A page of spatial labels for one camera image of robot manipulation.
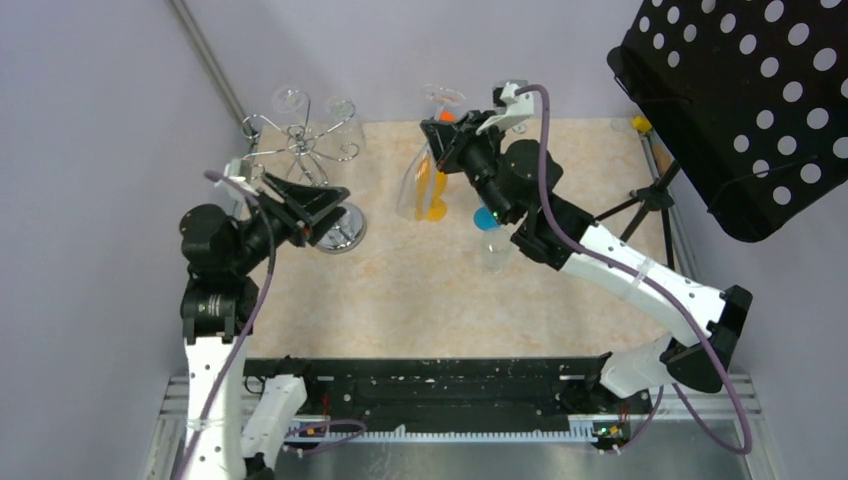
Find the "yellow object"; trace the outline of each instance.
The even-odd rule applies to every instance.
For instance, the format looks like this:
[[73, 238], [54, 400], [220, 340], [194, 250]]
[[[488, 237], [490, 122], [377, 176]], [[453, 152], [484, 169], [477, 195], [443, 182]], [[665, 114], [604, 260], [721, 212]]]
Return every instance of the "yellow object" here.
[[654, 128], [651, 125], [651, 122], [649, 122], [648, 119], [643, 117], [642, 115], [639, 115], [638, 117], [634, 118], [632, 125], [633, 128], [642, 133], [648, 133], [651, 131], [652, 128]]
[[[442, 112], [439, 120], [443, 122], [454, 122], [456, 118], [448, 111]], [[440, 197], [445, 193], [445, 188], [448, 186], [448, 176], [442, 172], [432, 172], [435, 162], [427, 154], [427, 158], [421, 162], [418, 167], [418, 172], [415, 175], [415, 219], [427, 220], [428, 222], [438, 222], [445, 218], [448, 213], [448, 206]], [[430, 175], [436, 174], [436, 179], [433, 184], [433, 197], [430, 205], [425, 205], [427, 201], [427, 187], [430, 185]]]

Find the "cable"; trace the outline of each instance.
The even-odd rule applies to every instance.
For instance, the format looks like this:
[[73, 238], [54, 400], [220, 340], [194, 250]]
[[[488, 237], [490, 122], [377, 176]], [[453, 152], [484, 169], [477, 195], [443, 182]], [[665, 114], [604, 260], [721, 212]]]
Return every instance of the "cable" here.
[[[528, 92], [537, 92], [542, 99], [542, 134], [539, 139], [539, 197], [542, 201], [542, 211], [545, 214], [545, 218], [550, 224], [551, 228], [556, 233], [557, 237], [560, 238], [571, 250], [578, 254], [583, 254], [588, 257], [594, 258], [595, 260], [604, 262], [612, 267], [618, 268], [619, 270], [627, 273], [628, 275], [632, 275], [636, 277], [639, 275], [639, 272], [624, 263], [619, 262], [614, 258], [607, 257], [601, 253], [595, 252], [593, 250], [589, 250], [588, 248], [580, 245], [577, 241], [570, 238], [563, 230], [560, 228], [559, 224], [554, 217], [553, 210], [551, 209], [551, 200], [548, 197], [548, 189], [547, 189], [547, 151], [548, 151], [548, 133], [550, 129], [551, 122], [551, 102], [548, 96], [548, 91], [542, 85], [528, 85], [526, 87], [519, 88], [515, 91], [516, 95], [522, 95]], [[733, 403], [733, 408], [736, 410], [736, 415], [739, 418], [739, 423], [742, 427], [742, 437], [743, 442], [741, 447], [734, 447], [732, 445], [728, 445], [727, 443], [720, 441], [718, 436], [707, 427], [706, 423], [698, 416], [698, 413], [689, 403], [686, 396], [680, 390], [680, 387], [677, 384], [674, 384], [674, 389], [677, 391], [678, 396], [683, 401], [683, 405], [686, 406], [686, 409], [689, 410], [689, 413], [692, 415], [692, 418], [695, 419], [695, 422], [698, 423], [698, 426], [701, 427], [707, 435], [710, 436], [713, 440], [716, 440], [718, 445], [729, 450], [730, 452], [739, 454], [739, 455], [747, 455], [751, 453], [753, 449], [753, 437], [751, 434], [751, 425], [748, 422], [748, 417], [745, 415], [745, 409], [742, 406], [742, 401], [739, 398], [739, 394], [736, 393], [736, 389], [733, 387], [733, 382], [730, 380], [730, 377], [727, 375], [727, 372], [724, 371], [724, 366], [722, 366], [721, 361], [716, 355], [713, 346], [710, 345], [709, 339], [704, 334], [703, 331], [698, 327], [698, 323], [695, 321], [695, 318], [691, 313], [686, 309], [686, 307], [678, 300], [671, 292], [666, 290], [660, 283], [651, 277], [645, 277], [643, 280], [645, 284], [649, 285], [653, 288], [657, 293], [659, 293], [663, 298], [665, 298], [669, 303], [671, 303], [674, 308], [676, 308], [681, 315], [683, 315], [686, 323], [694, 331], [695, 335], [698, 337], [698, 340], [701, 342], [701, 345], [704, 347], [704, 351], [707, 353], [707, 357], [710, 359], [710, 363], [712, 363], [713, 367], [716, 369], [716, 373], [721, 379], [721, 383], [724, 384], [724, 387], [727, 389], [727, 394], [730, 397], [730, 401]], [[651, 411], [651, 414], [648, 416], [648, 420], [642, 425], [642, 428], [639, 430], [637, 435], [635, 435], [628, 445], [633, 443], [633, 440], [636, 439], [639, 435], [642, 434], [642, 431], [647, 427], [650, 420], [653, 418], [654, 413], [656, 413], [657, 408], [659, 407], [659, 402], [654, 406], [654, 409]]]
[[[250, 389], [250, 387], [247, 386], [247, 382], [251, 378], [255, 378], [260, 383], [260, 385], [262, 385], [262, 388], [260, 388], [258, 392], [254, 392], [253, 390]], [[247, 391], [247, 393], [252, 393], [253, 395], [260, 395], [261, 396], [265, 393], [265, 382], [267, 382], [267, 381], [268, 381], [268, 379], [265, 378], [265, 377], [250, 376], [250, 377], [244, 377], [244, 380], [241, 382], [241, 384], [244, 387], [244, 389]]]
[[[238, 355], [239, 350], [241, 350], [242, 345], [244, 345], [244, 342], [247, 339], [248, 332], [253, 330], [253, 324], [256, 322], [256, 317], [259, 315], [259, 309], [262, 307], [262, 303], [265, 302], [265, 297], [268, 295], [268, 288], [271, 286], [271, 277], [274, 275], [274, 264], [277, 260], [277, 246], [274, 244], [274, 231], [271, 228], [271, 221], [268, 220], [268, 215], [259, 206], [259, 201], [256, 200], [256, 197], [242, 188], [241, 185], [230, 180], [220, 172], [207, 170], [203, 172], [203, 176], [212, 182], [221, 181], [233, 187], [244, 197], [244, 200], [248, 203], [248, 205], [256, 207], [259, 210], [259, 215], [265, 223], [265, 228], [268, 229], [268, 241], [270, 244], [268, 248], [270, 250], [268, 254], [268, 274], [265, 276], [265, 283], [262, 284], [262, 289], [259, 291], [259, 296], [256, 299], [256, 305], [253, 307], [253, 311], [250, 312], [250, 316], [247, 318], [247, 322], [244, 324], [244, 327], [242, 327], [239, 336], [236, 337], [233, 349], [224, 361], [224, 366], [221, 367], [221, 371], [218, 372], [218, 376], [215, 377], [215, 381], [212, 383], [212, 389], [209, 391], [209, 396], [206, 397], [206, 402], [203, 403], [203, 408], [200, 410], [200, 417], [198, 418], [198, 423], [200, 425], [203, 425], [209, 417], [209, 411], [212, 409], [212, 403], [214, 403], [215, 397], [218, 395], [218, 391], [221, 390], [221, 385], [224, 383], [224, 378], [227, 376], [227, 372], [230, 370], [230, 367], [233, 366], [236, 355]], [[191, 461], [191, 457], [197, 449], [197, 442], [200, 440], [200, 434], [201, 430], [194, 430], [188, 443], [186, 443], [183, 458], [180, 461], [180, 465], [177, 467], [176, 473], [174, 474], [174, 478], [176, 480], [181, 480], [183, 478], [186, 468], [188, 468], [188, 464]]]
[[340, 447], [340, 446], [344, 445], [345, 443], [353, 440], [354, 438], [361, 437], [362, 435], [365, 434], [365, 432], [368, 431], [368, 425], [365, 425], [365, 423], [360, 422], [359, 420], [339, 419], [339, 420], [327, 420], [327, 421], [324, 421], [324, 422], [315, 422], [315, 423], [310, 423], [309, 425], [304, 425], [300, 428], [296, 428], [294, 430], [291, 430], [290, 432], [288, 432], [286, 434], [286, 436], [284, 438], [289, 438], [292, 435], [297, 435], [298, 433], [303, 433], [307, 430], [316, 430], [318, 428], [327, 428], [328, 431], [329, 431], [329, 427], [332, 427], [334, 425], [353, 425], [355, 427], [359, 427], [359, 431], [354, 432], [354, 433], [348, 435], [347, 437], [345, 437], [341, 440], [336, 440], [335, 442], [322, 444], [322, 445], [319, 445], [319, 446], [317, 446], [317, 447], [315, 447], [311, 450], [295, 449], [295, 452], [298, 453], [298, 454], [302, 453], [303, 455], [315, 455], [315, 454], [318, 454], [318, 453], [324, 453], [327, 450], [332, 450], [336, 447]]

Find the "tripod stand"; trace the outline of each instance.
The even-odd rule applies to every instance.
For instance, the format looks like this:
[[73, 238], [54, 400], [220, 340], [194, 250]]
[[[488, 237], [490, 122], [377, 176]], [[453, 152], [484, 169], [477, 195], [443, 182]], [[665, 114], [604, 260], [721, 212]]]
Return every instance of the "tripod stand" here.
[[662, 215], [666, 266], [672, 270], [674, 270], [674, 246], [672, 245], [671, 219], [668, 209], [674, 206], [674, 199], [668, 194], [668, 186], [678, 172], [680, 172], [680, 164], [677, 163], [677, 160], [674, 160], [665, 173], [650, 186], [631, 191], [630, 198], [627, 201], [595, 217], [595, 221], [600, 222], [639, 203], [639, 210], [636, 211], [636, 215], [633, 216], [627, 228], [624, 229], [624, 233], [621, 234], [621, 240], [626, 242], [630, 240], [630, 237], [633, 236], [633, 233], [636, 232], [636, 229], [639, 228], [639, 225], [650, 212], [659, 211]]

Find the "white cable tie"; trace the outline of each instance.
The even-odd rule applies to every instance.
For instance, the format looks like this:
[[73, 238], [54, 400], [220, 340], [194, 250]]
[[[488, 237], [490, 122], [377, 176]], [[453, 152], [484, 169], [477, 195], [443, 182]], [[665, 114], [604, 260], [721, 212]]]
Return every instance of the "white cable tie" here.
[[202, 432], [204, 430], [209, 430], [212, 427], [223, 425], [223, 418], [191, 418], [186, 420], [186, 426], [195, 432]]
[[652, 268], [654, 268], [654, 265], [656, 264], [657, 262], [655, 262], [653, 258], [645, 257], [645, 259], [642, 260], [642, 263], [640, 263], [639, 266], [636, 267], [636, 270], [639, 272], [639, 274], [633, 277], [633, 281], [630, 282], [630, 285], [628, 285], [623, 292], [621, 292], [621, 295], [619, 295], [618, 298], [624, 300], [625, 302], [630, 300], [630, 297], [633, 295], [633, 292], [639, 290], [639, 285], [642, 284], [642, 282], [645, 280], [645, 277], [648, 276], [648, 272]]

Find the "metal base plate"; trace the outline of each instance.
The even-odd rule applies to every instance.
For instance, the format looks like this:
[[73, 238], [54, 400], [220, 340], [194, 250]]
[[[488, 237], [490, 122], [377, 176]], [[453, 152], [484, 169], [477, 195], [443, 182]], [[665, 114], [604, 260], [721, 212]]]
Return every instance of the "metal base plate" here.
[[340, 205], [347, 213], [318, 241], [315, 248], [324, 253], [345, 253], [353, 250], [362, 242], [368, 224], [365, 214], [356, 205], [344, 202]]

